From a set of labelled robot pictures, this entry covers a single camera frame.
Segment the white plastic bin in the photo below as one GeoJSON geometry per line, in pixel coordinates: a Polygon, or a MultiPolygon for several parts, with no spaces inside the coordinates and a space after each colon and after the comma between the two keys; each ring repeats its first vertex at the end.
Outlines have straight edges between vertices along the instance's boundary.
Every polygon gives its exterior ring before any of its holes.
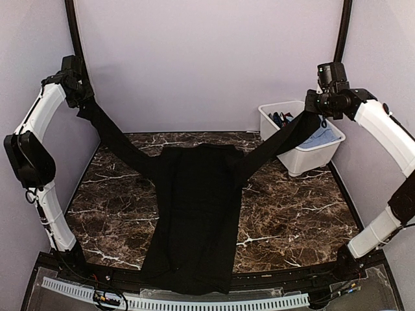
{"type": "MultiPolygon", "coordinates": [[[[268,117],[268,114],[282,112],[284,114],[291,113],[293,117],[296,117],[304,110],[304,102],[292,100],[273,104],[263,104],[258,107],[258,110],[260,113],[260,136],[262,140],[266,141],[279,130],[268,117]]],[[[278,159],[288,170],[290,176],[299,176],[314,168],[323,167],[330,162],[340,143],[346,139],[346,136],[331,122],[328,121],[327,125],[330,125],[333,131],[341,136],[340,140],[309,149],[297,146],[278,156],[278,159]]]]}

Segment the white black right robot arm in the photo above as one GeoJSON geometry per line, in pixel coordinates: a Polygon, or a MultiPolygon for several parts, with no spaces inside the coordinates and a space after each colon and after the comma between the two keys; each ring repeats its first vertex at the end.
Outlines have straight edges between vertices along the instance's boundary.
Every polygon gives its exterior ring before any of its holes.
{"type": "Polygon", "coordinates": [[[308,90],[305,109],[323,117],[347,116],[367,130],[392,156],[405,181],[393,193],[386,208],[338,254],[331,276],[345,281],[356,270],[356,262],[414,218],[414,138],[393,118],[388,107],[365,89],[342,89],[337,93],[308,90]]]}

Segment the black long sleeve shirt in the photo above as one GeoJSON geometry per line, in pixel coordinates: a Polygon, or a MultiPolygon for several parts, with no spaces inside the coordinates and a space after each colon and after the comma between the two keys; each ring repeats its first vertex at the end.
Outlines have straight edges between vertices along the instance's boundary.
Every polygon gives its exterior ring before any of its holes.
{"type": "Polygon", "coordinates": [[[162,290],[203,295],[230,291],[243,187],[271,157],[306,141],[320,117],[303,111],[256,149],[232,144],[165,147],[149,156],[137,149],[94,101],[78,116],[90,121],[101,141],[156,188],[159,219],[141,278],[162,290]]]}

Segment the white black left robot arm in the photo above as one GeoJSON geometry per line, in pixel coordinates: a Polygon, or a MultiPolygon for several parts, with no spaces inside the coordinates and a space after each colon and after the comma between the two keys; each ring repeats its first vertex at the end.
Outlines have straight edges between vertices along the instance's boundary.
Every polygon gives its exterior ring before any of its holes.
{"type": "Polygon", "coordinates": [[[91,278],[91,267],[80,243],[70,230],[56,195],[56,165],[43,145],[43,138],[56,110],[66,102],[77,107],[88,97],[89,85],[72,69],[62,69],[41,83],[40,92],[14,133],[4,139],[4,148],[15,176],[25,189],[49,237],[51,247],[66,272],[77,282],[91,278]]]}

